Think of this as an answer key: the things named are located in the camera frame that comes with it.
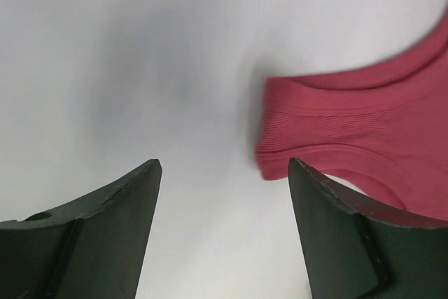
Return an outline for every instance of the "white table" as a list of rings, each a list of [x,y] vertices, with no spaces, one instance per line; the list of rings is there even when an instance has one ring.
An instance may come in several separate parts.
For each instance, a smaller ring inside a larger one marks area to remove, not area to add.
[[[0,0],[0,221],[164,168],[137,298],[307,298],[286,180],[253,162],[266,76],[400,52],[446,0]]]

